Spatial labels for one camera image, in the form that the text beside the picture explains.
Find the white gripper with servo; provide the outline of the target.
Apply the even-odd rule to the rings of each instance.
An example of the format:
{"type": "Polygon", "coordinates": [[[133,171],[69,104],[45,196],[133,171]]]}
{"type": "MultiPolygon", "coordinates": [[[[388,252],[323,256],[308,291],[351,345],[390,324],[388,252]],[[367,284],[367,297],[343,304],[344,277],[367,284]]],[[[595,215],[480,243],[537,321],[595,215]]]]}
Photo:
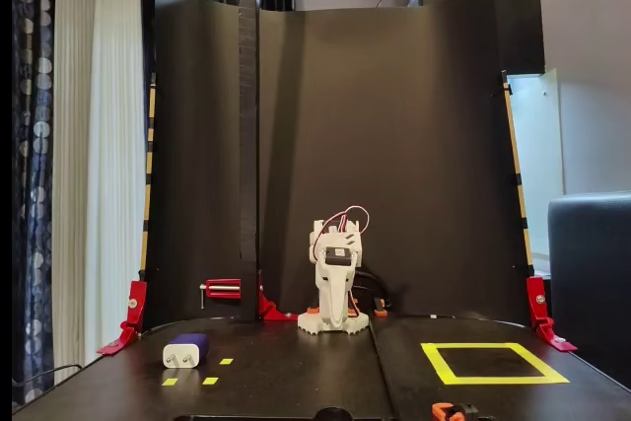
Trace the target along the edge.
{"type": "Polygon", "coordinates": [[[362,266],[360,235],[321,235],[315,242],[319,316],[325,330],[342,330],[354,269],[362,266]]]}

